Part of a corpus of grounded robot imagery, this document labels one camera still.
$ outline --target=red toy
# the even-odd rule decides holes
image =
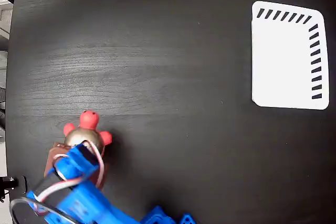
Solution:
[[[105,145],[112,143],[112,135],[107,131],[98,132],[96,130],[98,122],[99,116],[96,112],[84,111],[80,115],[78,127],[75,127],[72,123],[67,123],[64,126],[65,145],[74,146],[84,140],[90,140],[100,153],[103,153]]]

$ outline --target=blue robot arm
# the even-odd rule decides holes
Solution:
[[[62,190],[58,194],[57,208],[70,215],[81,223],[96,224],[176,224],[167,216],[161,207],[155,207],[140,222],[127,216],[110,204],[88,178],[99,168],[96,157],[83,145],[77,145],[68,153],[68,158],[62,158],[55,164],[46,178],[32,191],[27,193],[28,198],[35,199],[42,190],[51,184],[62,181],[59,171],[66,179],[82,176],[83,182],[73,188]],[[49,213],[45,220],[49,224],[68,224],[69,222],[56,214]],[[184,215],[180,224],[196,224],[190,215]]]

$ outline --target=black table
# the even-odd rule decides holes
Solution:
[[[160,204],[198,223],[335,222],[336,0],[263,0],[324,15],[324,111],[252,102],[254,1],[15,0],[9,176],[36,184],[64,124],[93,109],[114,135],[103,193],[136,219]]]

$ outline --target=red plastic bump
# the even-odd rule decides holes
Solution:
[[[72,123],[67,123],[63,128],[63,133],[67,136],[71,131],[73,131],[76,127]]]
[[[79,118],[79,127],[88,129],[88,130],[95,130],[97,124],[99,122],[99,116],[94,111],[84,111]]]
[[[101,138],[104,140],[104,145],[108,145],[112,143],[112,135],[108,131],[102,131],[100,132]]]

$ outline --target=white paper target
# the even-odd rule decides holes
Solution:
[[[329,71],[322,14],[257,1],[252,16],[252,100],[266,107],[327,108]]]

